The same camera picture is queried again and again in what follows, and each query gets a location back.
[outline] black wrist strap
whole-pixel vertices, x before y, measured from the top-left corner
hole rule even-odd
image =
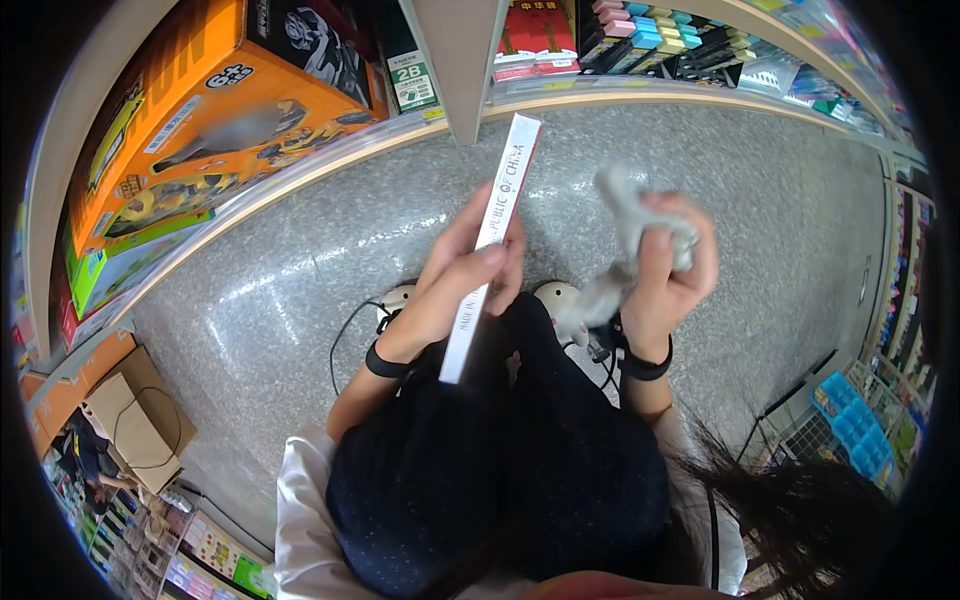
[[[623,360],[620,361],[620,370],[638,381],[654,381],[660,379],[670,368],[670,361],[673,360],[673,336],[667,337],[670,344],[670,351],[666,354],[666,359],[655,365],[643,359],[637,358],[630,348],[624,350]]]
[[[387,377],[388,379],[400,379],[401,377],[405,377],[406,374],[414,368],[413,363],[392,363],[388,360],[383,360],[380,358],[380,356],[376,353],[376,340],[373,340],[373,343],[370,344],[370,349],[367,350],[367,358],[365,359],[365,362],[367,363],[367,369],[370,369],[371,373],[381,377]]]

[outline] terrazzo floor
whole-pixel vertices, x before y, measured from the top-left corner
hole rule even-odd
[[[418,274],[434,237],[492,176],[507,128],[484,125],[463,149],[427,140],[310,186],[209,244],[134,309],[138,341],[199,430],[184,477],[265,545],[283,442],[323,422],[334,400],[334,335],[361,300]],[[671,383],[685,410],[737,447],[754,414],[813,363],[834,348],[859,352],[883,244],[876,151],[743,110],[548,113],[519,203],[528,286],[582,284],[616,256],[592,188],[610,162],[651,188],[683,190],[716,220],[719,284],[674,337]],[[373,313],[337,347],[339,382],[372,341]]]

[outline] white shoe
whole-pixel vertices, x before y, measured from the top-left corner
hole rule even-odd
[[[398,310],[406,307],[407,302],[410,301],[411,297],[413,297],[415,289],[417,289],[416,285],[401,285],[383,295],[383,298],[380,300],[380,304],[383,305],[383,308],[377,307],[376,309],[377,329],[379,329],[380,324],[383,323],[383,320],[386,317],[389,317]]]
[[[573,322],[565,316],[570,314],[569,309],[580,298],[580,290],[569,283],[550,281],[537,288],[534,296],[546,307],[550,321],[553,322],[553,330],[557,334],[557,341],[561,346],[568,342],[573,342],[581,348],[587,346],[589,335],[583,322]]]

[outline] blue tray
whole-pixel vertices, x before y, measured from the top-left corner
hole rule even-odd
[[[893,468],[894,453],[876,417],[840,371],[819,389],[827,395],[826,403],[818,402],[814,392],[810,402],[827,418],[833,435],[846,448],[851,466],[882,487]]]

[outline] white box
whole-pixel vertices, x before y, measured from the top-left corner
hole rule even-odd
[[[491,192],[490,201],[487,202],[487,212],[484,213],[483,223],[480,225],[475,250],[490,244],[503,243],[510,217],[516,208],[520,188],[523,186],[527,169],[530,168],[530,158],[533,156],[542,126],[543,122],[537,118],[522,114],[514,115],[514,122],[510,125],[510,132],[507,133],[507,144],[503,149],[503,156],[500,157],[500,165],[496,168],[493,192]],[[485,283],[460,301],[457,317],[450,331],[450,339],[446,344],[444,363],[440,367],[440,380],[443,383],[460,382],[460,375],[467,362],[470,342],[473,341],[477,321],[483,312],[488,287],[490,284]]]

